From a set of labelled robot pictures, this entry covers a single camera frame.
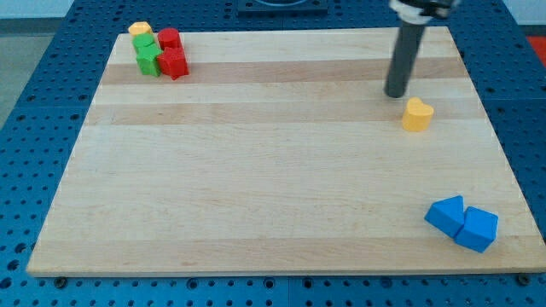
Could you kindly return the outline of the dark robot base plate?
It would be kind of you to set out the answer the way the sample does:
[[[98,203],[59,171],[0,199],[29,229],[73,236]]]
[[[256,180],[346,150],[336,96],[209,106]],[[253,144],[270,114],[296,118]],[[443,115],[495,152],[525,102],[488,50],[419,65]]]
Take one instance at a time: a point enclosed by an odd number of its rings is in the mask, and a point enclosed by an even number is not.
[[[238,16],[328,12],[328,0],[236,0]]]

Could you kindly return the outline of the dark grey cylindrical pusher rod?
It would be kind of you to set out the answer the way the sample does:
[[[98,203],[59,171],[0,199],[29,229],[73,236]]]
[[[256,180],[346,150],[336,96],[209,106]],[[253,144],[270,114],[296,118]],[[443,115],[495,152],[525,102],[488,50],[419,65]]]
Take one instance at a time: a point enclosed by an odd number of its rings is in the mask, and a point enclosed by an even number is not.
[[[424,31],[424,25],[401,22],[384,85],[387,96],[399,98],[405,94]]]

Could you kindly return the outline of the white and black rod mount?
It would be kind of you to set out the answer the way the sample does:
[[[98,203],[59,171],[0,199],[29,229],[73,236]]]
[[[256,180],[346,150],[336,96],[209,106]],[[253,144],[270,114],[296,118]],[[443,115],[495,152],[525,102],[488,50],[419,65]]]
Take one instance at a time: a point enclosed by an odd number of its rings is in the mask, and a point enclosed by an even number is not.
[[[390,0],[389,7],[400,20],[412,25],[426,25],[430,20],[445,20],[461,0]]]

